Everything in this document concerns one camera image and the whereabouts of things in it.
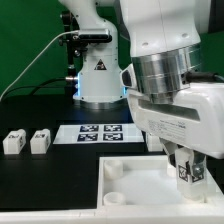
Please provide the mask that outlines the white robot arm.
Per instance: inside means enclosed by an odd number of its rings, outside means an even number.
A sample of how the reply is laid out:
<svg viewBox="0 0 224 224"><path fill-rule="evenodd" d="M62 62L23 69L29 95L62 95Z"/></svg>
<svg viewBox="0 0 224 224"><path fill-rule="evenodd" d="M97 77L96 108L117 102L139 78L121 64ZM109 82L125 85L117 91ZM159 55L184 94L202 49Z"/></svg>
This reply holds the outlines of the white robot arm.
<svg viewBox="0 0 224 224"><path fill-rule="evenodd" d="M135 125L194 175L206 156L224 158L224 83L200 58L211 0L59 1L87 47L78 100L108 104L125 93Z"/></svg>

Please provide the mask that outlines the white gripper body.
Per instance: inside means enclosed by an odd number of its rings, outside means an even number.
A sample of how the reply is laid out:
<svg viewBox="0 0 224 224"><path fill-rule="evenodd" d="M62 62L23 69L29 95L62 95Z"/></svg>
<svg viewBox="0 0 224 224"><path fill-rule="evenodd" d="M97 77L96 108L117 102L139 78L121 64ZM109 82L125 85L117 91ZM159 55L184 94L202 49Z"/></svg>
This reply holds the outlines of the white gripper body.
<svg viewBox="0 0 224 224"><path fill-rule="evenodd" d="M153 104L129 89L128 105L140 130L224 158L224 84L193 83L179 91L172 104Z"/></svg>

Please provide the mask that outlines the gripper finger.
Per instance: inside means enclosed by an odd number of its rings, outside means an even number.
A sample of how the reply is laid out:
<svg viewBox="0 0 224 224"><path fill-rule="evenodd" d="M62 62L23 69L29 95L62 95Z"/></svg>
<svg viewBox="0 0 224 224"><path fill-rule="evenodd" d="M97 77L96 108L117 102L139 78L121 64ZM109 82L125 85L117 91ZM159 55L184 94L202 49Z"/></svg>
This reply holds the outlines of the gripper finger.
<svg viewBox="0 0 224 224"><path fill-rule="evenodd" d="M203 175L206 168L206 155L197 151L191 151L189 157L190 174L194 177Z"/></svg>
<svg viewBox="0 0 224 224"><path fill-rule="evenodd" d="M177 145L165 139L161 139L161 144L164 152L168 156L169 164L175 167L176 166L175 150L177 149Z"/></svg>

